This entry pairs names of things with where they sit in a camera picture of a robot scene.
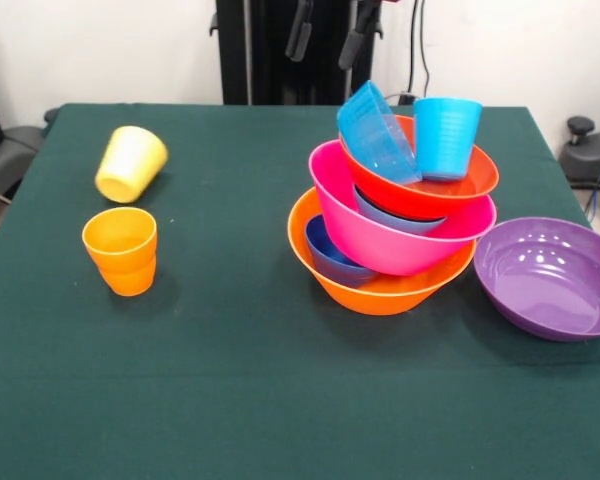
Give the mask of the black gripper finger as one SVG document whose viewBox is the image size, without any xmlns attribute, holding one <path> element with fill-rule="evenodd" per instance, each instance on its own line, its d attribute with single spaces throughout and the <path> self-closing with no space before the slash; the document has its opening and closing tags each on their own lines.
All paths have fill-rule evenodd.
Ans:
<svg viewBox="0 0 600 480">
<path fill-rule="evenodd" d="M 378 30 L 381 2 L 364 0 L 358 4 L 354 26 L 346 36 L 338 60 L 341 70 L 350 70 L 353 67 L 365 41 L 372 38 Z"/>
<path fill-rule="evenodd" d="M 299 0 L 290 30 L 285 55 L 291 61 L 302 61 L 311 37 L 312 0 Z"/>
</svg>

